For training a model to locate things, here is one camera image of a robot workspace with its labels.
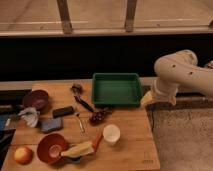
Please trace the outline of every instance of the yellow object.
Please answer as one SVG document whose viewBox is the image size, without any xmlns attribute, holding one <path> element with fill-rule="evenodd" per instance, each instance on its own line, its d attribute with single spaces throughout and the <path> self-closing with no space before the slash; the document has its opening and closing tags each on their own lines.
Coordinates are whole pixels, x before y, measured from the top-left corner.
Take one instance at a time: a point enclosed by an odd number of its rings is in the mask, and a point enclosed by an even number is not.
<svg viewBox="0 0 213 171">
<path fill-rule="evenodd" d="M 154 97 L 152 95 L 152 91 L 148 91 L 143 98 L 141 99 L 141 106 L 146 107 L 149 104 L 155 103 Z"/>
<path fill-rule="evenodd" d="M 92 142 L 86 141 L 86 142 L 77 144 L 74 147 L 71 147 L 67 151 L 61 152 L 61 156 L 75 158 L 75 157 L 91 154 L 93 152 L 94 152 L 94 149 L 92 147 Z"/>
</svg>

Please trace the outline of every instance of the floor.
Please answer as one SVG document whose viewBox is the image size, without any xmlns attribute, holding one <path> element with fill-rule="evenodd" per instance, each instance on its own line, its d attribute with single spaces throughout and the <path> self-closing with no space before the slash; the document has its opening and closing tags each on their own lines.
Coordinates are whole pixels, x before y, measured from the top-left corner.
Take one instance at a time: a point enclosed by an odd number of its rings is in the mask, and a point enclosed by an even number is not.
<svg viewBox="0 0 213 171">
<path fill-rule="evenodd" d="M 213 101 L 179 97 L 148 106 L 161 171 L 213 170 Z"/>
<path fill-rule="evenodd" d="M 0 30 L 60 29 L 57 1 L 1 0 Z M 123 28 L 127 0 L 67 0 L 74 28 Z M 135 27 L 208 25 L 212 0 L 138 0 Z"/>
</svg>

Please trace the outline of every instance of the dark wall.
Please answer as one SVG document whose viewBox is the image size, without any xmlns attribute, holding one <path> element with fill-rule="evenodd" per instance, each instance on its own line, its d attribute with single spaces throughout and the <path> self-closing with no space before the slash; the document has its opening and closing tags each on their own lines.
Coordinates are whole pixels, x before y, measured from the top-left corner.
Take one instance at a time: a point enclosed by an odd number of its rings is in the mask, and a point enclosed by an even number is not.
<svg viewBox="0 0 213 171">
<path fill-rule="evenodd" d="M 0 81 L 91 78 L 94 72 L 154 76 L 154 61 L 191 49 L 213 60 L 213 35 L 0 39 Z"/>
</svg>

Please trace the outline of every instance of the black object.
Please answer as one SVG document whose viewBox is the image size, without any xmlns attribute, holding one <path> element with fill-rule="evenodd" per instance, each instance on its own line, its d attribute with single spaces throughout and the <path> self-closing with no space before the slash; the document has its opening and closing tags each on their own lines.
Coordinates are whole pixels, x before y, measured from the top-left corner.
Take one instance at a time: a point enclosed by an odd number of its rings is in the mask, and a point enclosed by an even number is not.
<svg viewBox="0 0 213 171">
<path fill-rule="evenodd" d="M 58 108 L 53 110 L 53 118 L 66 116 L 74 113 L 74 108 L 72 106 L 67 106 L 63 108 Z"/>
<path fill-rule="evenodd" d="M 84 100 L 82 100 L 80 97 L 74 96 L 75 100 L 80 103 L 82 106 L 84 106 L 87 110 L 89 110 L 90 112 L 94 113 L 94 109 Z"/>
</svg>

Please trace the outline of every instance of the gray floor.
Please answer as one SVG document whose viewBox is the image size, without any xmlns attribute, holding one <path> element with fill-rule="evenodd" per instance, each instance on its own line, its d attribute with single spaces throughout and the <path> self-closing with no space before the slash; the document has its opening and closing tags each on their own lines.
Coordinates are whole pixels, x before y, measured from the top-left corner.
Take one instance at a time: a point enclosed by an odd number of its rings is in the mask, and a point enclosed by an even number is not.
<svg viewBox="0 0 213 171">
<path fill-rule="evenodd" d="M 176 106 L 149 106 L 162 171 L 213 170 L 213 102 L 178 98 Z"/>
</svg>

